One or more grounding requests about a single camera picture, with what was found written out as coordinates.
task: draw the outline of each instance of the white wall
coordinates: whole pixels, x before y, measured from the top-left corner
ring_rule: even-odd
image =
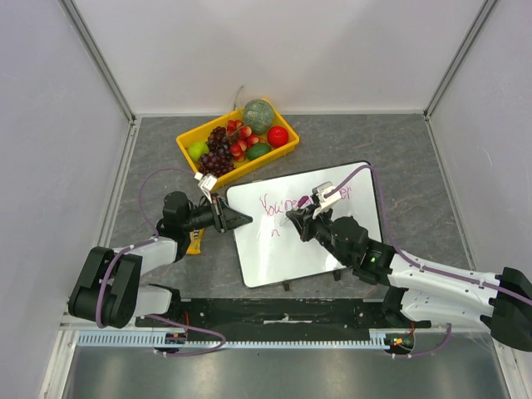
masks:
[[[35,398],[127,124],[56,0],[0,6],[0,389]]]
[[[432,120],[477,267],[529,278],[531,37],[532,2],[499,2]],[[532,355],[520,365],[531,380]]]
[[[76,0],[135,112],[422,110],[481,0]]]

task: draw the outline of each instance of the bunch of grapes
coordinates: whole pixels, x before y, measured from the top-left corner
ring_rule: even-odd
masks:
[[[224,127],[214,128],[207,140],[209,154],[203,154],[199,158],[199,172],[221,177],[234,170],[231,141],[231,138],[225,135]]]

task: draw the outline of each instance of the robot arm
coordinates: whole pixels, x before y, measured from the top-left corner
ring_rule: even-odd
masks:
[[[165,197],[163,218],[157,223],[158,238],[122,255],[106,285],[101,305],[104,326],[123,328],[132,317],[166,313],[172,292],[155,286],[139,288],[140,276],[154,268],[177,262],[190,245],[190,232],[213,226],[219,233],[251,223],[252,218],[231,209],[218,195],[209,194],[206,204],[193,206],[186,194],[175,191]],[[110,261],[122,249],[93,248],[68,302],[72,316],[96,321],[101,280]]]
[[[286,216],[302,241],[316,239],[362,281],[390,287],[382,311],[392,325],[430,321],[482,328],[499,342],[532,351],[532,308],[496,289],[532,298],[532,284],[519,270],[505,268],[499,275],[452,268],[369,239],[352,216],[332,220],[340,200],[326,195],[333,189],[330,183],[317,187],[310,205]]]

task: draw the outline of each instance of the gray wall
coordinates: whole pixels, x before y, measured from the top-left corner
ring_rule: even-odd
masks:
[[[532,2],[499,2],[432,120],[480,270],[532,278]],[[532,357],[519,356],[530,379]]]
[[[57,0],[0,5],[0,387],[34,398],[127,124]]]

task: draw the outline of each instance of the yellow tray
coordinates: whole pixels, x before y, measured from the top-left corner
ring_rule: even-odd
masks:
[[[177,145],[181,148],[183,155],[185,156],[186,160],[189,162],[189,165],[194,172],[198,171],[199,165],[195,164],[194,161],[192,161],[186,149],[189,148],[189,146],[195,143],[196,141],[207,141],[207,139],[209,138],[210,132],[213,131],[215,127],[217,126],[226,127],[227,122],[229,120],[232,120],[232,121],[237,120],[237,119],[242,120],[243,110],[244,108],[230,112],[229,114],[221,116],[220,118],[214,119],[211,122],[205,123],[202,126],[196,127],[195,129],[192,129],[191,131],[187,131],[186,133],[183,133],[182,135],[177,136],[176,138]],[[284,156],[289,152],[292,152],[296,148],[296,145],[299,143],[299,136],[296,134],[295,131],[293,131],[292,127],[286,122],[286,120],[281,116],[281,114],[278,113],[275,107],[273,108],[273,111],[275,112],[275,118],[273,119],[273,126],[282,126],[287,130],[288,143],[286,143],[282,147],[272,149],[268,154],[260,156],[256,160],[244,160],[242,162],[234,162],[235,169],[223,175],[222,177],[219,177],[218,182],[214,186],[213,190],[217,190],[220,187],[224,187],[225,185],[232,182],[233,180],[236,180],[239,177],[242,177],[248,174],[249,172],[253,172],[254,170],[260,168],[261,166],[269,164],[271,161],[276,160],[277,158],[280,158],[281,156]],[[265,134],[259,135],[259,137],[263,137],[266,140]]]

